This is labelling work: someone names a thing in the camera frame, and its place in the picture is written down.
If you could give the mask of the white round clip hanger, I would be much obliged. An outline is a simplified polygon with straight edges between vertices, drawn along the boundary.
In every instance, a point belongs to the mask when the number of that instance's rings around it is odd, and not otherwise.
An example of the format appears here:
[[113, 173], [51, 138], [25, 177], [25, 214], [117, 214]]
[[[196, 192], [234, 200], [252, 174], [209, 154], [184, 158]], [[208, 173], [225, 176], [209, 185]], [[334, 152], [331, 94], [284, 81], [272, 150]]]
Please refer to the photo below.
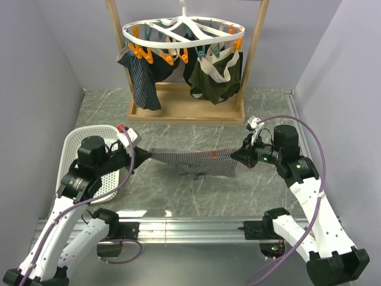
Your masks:
[[245, 28], [237, 23], [205, 16], [189, 16], [186, 1], [176, 17], [134, 21], [122, 27], [127, 43], [146, 48], [180, 49], [232, 43], [243, 38]]

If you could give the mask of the grey striped boxer underwear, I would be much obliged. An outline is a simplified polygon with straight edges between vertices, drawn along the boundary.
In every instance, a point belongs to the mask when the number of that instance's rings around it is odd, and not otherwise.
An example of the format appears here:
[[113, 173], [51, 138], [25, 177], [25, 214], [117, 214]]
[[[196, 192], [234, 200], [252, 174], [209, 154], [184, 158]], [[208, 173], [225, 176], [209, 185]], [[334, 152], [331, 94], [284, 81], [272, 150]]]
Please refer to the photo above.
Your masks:
[[231, 158], [235, 148], [221, 148], [208, 151], [192, 151], [168, 148], [151, 148], [153, 160], [174, 167], [178, 174], [192, 180], [200, 176], [235, 177], [237, 161]]

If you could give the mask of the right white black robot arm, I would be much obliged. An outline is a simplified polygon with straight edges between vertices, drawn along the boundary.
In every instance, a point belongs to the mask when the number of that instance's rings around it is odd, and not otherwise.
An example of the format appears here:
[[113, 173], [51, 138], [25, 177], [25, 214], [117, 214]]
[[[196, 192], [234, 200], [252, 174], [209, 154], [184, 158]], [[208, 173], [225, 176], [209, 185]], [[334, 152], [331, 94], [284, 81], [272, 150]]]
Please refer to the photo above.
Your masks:
[[355, 281], [370, 262], [365, 249], [359, 249], [346, 234], [324, 191], [323, 178], [310, 158], [301, 154], [299, 136], [291, 125], [277, 125], [273, 140], [263, 142], [263, 126], [247, 126], [249, 135], [231, 158], [247, 168], [269, 163], [285, 181], [301, 205], [309, 225], [301, 227], [284, 208], [264, 213], [259, 233], [268, 239], [284, 239], [290, 253], [297, 252], [306, 262], [314, 285], [341, 285]]

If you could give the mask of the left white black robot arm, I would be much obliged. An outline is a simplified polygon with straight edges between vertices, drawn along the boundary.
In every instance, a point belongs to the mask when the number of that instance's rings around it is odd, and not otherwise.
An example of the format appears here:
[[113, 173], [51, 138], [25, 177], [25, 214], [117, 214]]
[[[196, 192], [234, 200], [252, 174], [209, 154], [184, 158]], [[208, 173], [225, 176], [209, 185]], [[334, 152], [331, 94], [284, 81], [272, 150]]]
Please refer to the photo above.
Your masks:
[[69, 236], [80, 216], [95, 200], [102, 177], [128, 168], [129, 175], [151, 154], [136, 146], [125, 133], [119, 135], [114, 150], [100, 136], [82, 140], [77, 158], [61, 179], [51, 215], [36, 244], [15, 269], [3, 277], [6, 285], [68, 285], [88, 252], [103, 239], [120, 241], [117, 213], [98, 209], [88, 225], [72, 242]]

